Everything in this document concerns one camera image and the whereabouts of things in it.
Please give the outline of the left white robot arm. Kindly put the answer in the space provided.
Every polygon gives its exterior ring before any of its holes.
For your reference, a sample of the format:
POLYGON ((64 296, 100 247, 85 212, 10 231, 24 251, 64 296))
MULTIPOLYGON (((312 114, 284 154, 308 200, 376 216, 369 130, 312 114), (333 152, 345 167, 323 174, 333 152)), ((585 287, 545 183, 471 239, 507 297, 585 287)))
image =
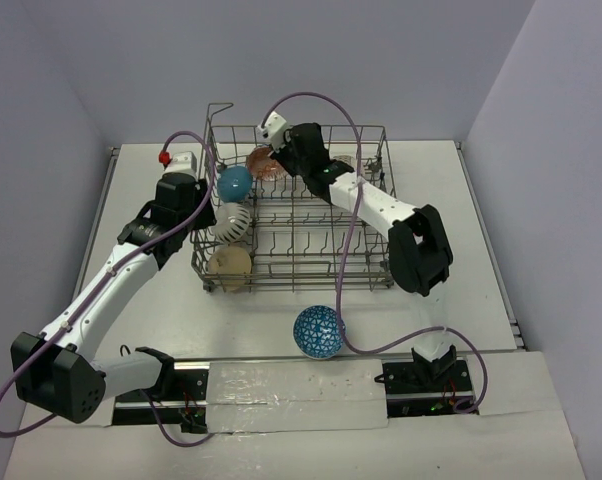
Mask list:
POLYGON ((133 390, 153 398, 176 386, 173 358, 139 347, 117 360, 99 361, 97 350, 136 293, 183 246, 190 232, 215 221, 204 179, 167 173, 155 196, 117 237, 98 274, 39 334, 21 333, 10 348, 20 400, 79 424, 100 403, 133 390))

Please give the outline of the grey patterned bowl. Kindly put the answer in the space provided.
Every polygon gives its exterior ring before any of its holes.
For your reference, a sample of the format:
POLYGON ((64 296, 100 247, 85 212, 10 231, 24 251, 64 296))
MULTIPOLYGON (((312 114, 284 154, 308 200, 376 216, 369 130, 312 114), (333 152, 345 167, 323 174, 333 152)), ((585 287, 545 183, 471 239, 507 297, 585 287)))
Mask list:
POLYGON ((350 155, 336 155, 330 158, 332 162, 338 162, 349 167, 352 167, 355 163, 355 158, 350 155))

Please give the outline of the yellow bowl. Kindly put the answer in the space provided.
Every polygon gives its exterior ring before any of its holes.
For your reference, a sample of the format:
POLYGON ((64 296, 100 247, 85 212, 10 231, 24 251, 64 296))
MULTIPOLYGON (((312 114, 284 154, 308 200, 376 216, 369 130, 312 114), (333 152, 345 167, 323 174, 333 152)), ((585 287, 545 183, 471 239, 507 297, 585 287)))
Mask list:
POLYGON ((225 292, 234 292, 244 287, 252 272, 252 261, 248 252, 235 245, 217 250, 207 265, 207 274, 215 286, 225 292))

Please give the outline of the plain blue bowl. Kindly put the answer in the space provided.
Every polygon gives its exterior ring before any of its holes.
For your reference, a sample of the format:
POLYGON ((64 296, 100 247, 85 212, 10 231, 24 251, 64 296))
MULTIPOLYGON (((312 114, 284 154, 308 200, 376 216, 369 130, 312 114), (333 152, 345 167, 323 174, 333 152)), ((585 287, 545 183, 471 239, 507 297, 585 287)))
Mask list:
POLYGON ((252 187, 252 175, 245 166, 237 165, 224 169, 217 181, 217 192, 224 203, 242 202, 252 187))

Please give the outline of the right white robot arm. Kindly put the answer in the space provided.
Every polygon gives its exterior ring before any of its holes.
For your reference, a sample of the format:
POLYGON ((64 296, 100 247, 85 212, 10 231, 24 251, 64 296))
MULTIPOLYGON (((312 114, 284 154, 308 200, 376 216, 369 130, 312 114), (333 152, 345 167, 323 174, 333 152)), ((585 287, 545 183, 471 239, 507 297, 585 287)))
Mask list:
POLYGON ((417 337, 414 332, 373 350, 355 347, 346 336, 342 319, 342 289, 351 237, 361 220, 383 235, 387 242, 392 279, 402 290, 426 297, 449 277, 452 249, 438 210, 403 203, 368 182, 363 175, 361 137, 355 136, 356 165, 336 161, 325 148, 322 127, 317 123, 261 126, 272 148, 272 157, 307 189, 332 206, 348 211, 351 220, 344 239, 336 287, 337 328, 344 344, 359 355, 376 355, 417 337))

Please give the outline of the red patterned bowl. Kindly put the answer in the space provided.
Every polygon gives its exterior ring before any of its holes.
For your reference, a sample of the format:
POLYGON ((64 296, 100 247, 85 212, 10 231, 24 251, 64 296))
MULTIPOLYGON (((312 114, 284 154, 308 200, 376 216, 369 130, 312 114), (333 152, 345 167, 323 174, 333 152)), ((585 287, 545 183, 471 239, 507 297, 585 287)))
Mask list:
POLYGON ((245 166, 251 175, 261 181, 275 181, 286 177, 285 169, 270 157, 269 146, 258 146, 246 158, 245 166))

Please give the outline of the grey wire dish rack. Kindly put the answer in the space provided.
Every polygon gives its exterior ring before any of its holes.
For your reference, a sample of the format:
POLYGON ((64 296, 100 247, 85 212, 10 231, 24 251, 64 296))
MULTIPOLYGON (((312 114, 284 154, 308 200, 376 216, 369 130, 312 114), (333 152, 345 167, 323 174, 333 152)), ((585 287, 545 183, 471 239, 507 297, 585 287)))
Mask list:
MULTIPOLYGON (((204 136, 212 151, 201 154, 198 166, 199 176, 206 179, 218 180, 224 169, 245 166, 253 149, 267 146, 254 126, 220 123, 220 115, 232 106, 230 102, 214 102, 207 107, 204 136)), ((300 177, 287 173, 275 181, 252 179, 251 190, 241 202, 251 215, 251 223, 244 237, 234 243, 250 255, 252 272, 239 290, 334 288, 349 213, 313 196, 300 177)), ((204 289, 221 289, 208 276, 207 265, 227 244, 219 242, 209 229, 193 232, 190 241, 191 266, 204 289)), ((373 227, 357 222, 347 255, 345 287, 375 290, 392 284, 386 240, 373 227)))

